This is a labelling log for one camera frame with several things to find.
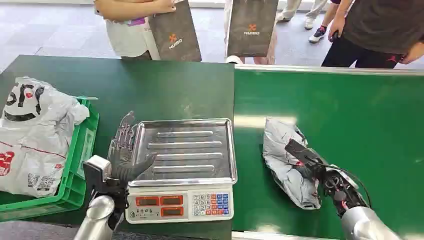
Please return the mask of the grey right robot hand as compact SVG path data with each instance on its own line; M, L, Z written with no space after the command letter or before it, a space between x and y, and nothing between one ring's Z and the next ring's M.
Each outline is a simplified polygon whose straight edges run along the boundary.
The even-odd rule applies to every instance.
M284 149L302 163L301 174L305 178L319 182L324 180L328 163L315 150L305 147L294 139L290 139Z

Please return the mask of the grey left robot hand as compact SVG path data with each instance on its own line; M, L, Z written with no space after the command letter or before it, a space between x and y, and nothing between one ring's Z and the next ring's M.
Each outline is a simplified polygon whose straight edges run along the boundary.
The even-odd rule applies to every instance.
M148 154L140 163L133 163L133 138L136 134L134 111L128 112L119 124L115 136L112 138L107 159L111 163L111 177L119 180L121 187L126 188L145 172L155 161L156 152Z

